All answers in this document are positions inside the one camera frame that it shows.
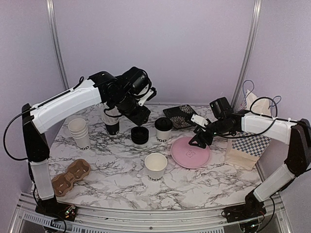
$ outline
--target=black lid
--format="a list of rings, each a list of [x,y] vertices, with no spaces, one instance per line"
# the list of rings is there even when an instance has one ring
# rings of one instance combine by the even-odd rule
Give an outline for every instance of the black lid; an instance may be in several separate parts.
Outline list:
[[[169,131],[173,127],[173,123],[166,117],[161,117],[155,121],[155,128],[160,131]]]
[[[131,129],[131,138],[135,144],[145,144],[149,139],[149,130],[142,126],[134,127]]]

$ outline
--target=vertical metal post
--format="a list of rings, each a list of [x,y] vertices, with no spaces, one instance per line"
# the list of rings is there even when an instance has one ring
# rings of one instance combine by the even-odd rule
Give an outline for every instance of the vertical metal post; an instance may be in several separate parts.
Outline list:
[[[261,3],[262,0],[255,0],[254,3],[254,10],[253,10],[253,16],[252,16],[252,21],[251,21],[251,28],[249,31],[249,36],[248,36],[248,41],[247,41],[247,46],[246,46],[246,51],[245,51],[245,55],[244,55],[244,60],[242,63],[242,67],[241,67],[241,71],[240,71],[240,75],[239,75],[239,79],[232,97],[232,101],[231,101],[231,106],[233,108],[236,107],[240,93],[241,93],[241,89],[242,89],[242,85],[243,82],[245,80],[246,77],[246,72],[247,72],[247,67],[249,64],[249,59],[251,57],[251,53],[253,51],[254,48],[254,44],[255,44],[255,39],[256,39],[256,34],[257,34],[257,29],[258,29],[258,24],[259,24],[259,16],[260,16],[260,10],[261,10]]]
[[[59,72],[60,72],[60,76],[63,82],[64,89],[67,90],[69,89],[69,84],[68,84],[65,67],[64,67],[64,63],[62,59],[62,54],[61,54],[61,50],[59,46],[53,0],[47,0],[47,7],[48,7],[48,16],[49,16],[51,33],[52,33],[53,45],[54,45],[56,59],[57,59],[57,65],[59,68]]]

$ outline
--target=brown cup carrier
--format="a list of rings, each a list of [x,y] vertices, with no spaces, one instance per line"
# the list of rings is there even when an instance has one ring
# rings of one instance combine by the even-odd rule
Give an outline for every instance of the brown cup carrier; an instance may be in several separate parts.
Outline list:
[[[91,171],[91,166],[84,159],[77,159],[61,173],[52,179],[52,186],[57,197],[63,197],[73,188],[73,183],[81,181]]]

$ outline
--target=ventilation grille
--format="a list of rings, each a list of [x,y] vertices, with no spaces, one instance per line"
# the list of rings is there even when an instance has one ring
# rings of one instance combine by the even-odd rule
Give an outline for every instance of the ventilation grille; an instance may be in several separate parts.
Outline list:
[[[39,216],[39,215],[36,215],[35,213],[24,212],[23,219],[29,222],[33,222],[38,225],[42,225],[42,226],[49,227],[49,228],[56,229],[56,230],[64,228],[63,223],[60,223],[60,222],[55,223],[50,218],[45,217],[45,216]],[[68,233],[130,233],[130,232],[121,232],[121,231],[100,230],[98,228],[75,225],[74,222],[70,222],[70,226],[69,224],[67,224],[67,232]],[[185,231],[182,233],[225,233],[225,231],[223,227],[218,227],[218,228],[212,228],[212,229],[206,229],[206,230],[200,230],[200,231]]]

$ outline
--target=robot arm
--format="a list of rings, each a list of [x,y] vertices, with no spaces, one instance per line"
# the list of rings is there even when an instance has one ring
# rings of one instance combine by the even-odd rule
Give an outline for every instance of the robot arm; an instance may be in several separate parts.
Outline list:
[[[288,157],[270,177],[245,197],[245,204],[224,209],[228,222],[244,220],[266,213],[263,201],[274,193],[284,190],[291,182],[303,174],[311,163],[311,130],[307,120],[291,122],[254,115],[247,110],[234,112],[226,98],[210,103],[217,121],[210,122],[193,115],[191,120],[198,125],[196,136],[189,142],[192,146],[205,148],[211,145],[215,136],[234,136],[236,132],[264,135],[289,145]]]
[[[23,135],[29,161],[30,175],[40,197],[37,211],[46,215],[63,215],[64,204],[56,202],[48,158],[50,149],[44,133],[57,122],[98,103],[106,103],[136,125],[147,123],[150,110],[145,101],[156,95],[147,73],[132,67],[124,74],[114,77],[106,71],[80,80],[79,84],[63,93],[34,106],[22,108]]]

